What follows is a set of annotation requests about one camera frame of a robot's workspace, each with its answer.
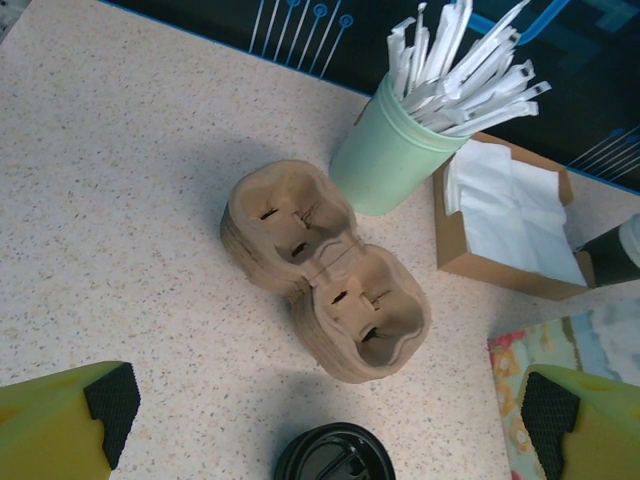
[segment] black coffee lid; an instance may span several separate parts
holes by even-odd
[[[332,423],[300,435],[286,448],[275,480],[395,480],[391,459],[373,434]]]

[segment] speckled countertop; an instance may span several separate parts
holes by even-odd
[[[399,374],[340,384],[218,226],[256,167],[326,169],[364,97],[90,0],[34,0],[0,78],[0,384],[132,362],[142,408],[113,479],[267,479],[296,434],[338,420],[375,432],[401,480],[510,478],[489,333],[638,292],[553,303],[437,272],[427,182],[359,232],[422,285],[431,333]],[[571,180],[573,244],[640,210]]]

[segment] green cup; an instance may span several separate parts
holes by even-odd
[[[329,177],[358,213],[397,207],[469,137],[434,133],[393,94],[387,75],[329,167]]]

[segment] cardboard cup holder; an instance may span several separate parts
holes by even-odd
[[[426,337],[420,286],[391,253],[360,240],[347,200],[306,162],[240,180],[221,238],[249,281],[289,299],[300,340],[339,380],[395,373]]]

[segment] black rubber pad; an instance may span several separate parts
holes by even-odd
[[[89,413],[104,424],[102,450],[115,470],[140,406],[140,393],[130,363],[123,363],[85,387]]]
[[[573,431],[580,397],[537,372],[527,380],[522,420],[547,480],[560,480],[564,468],[562,437]]]

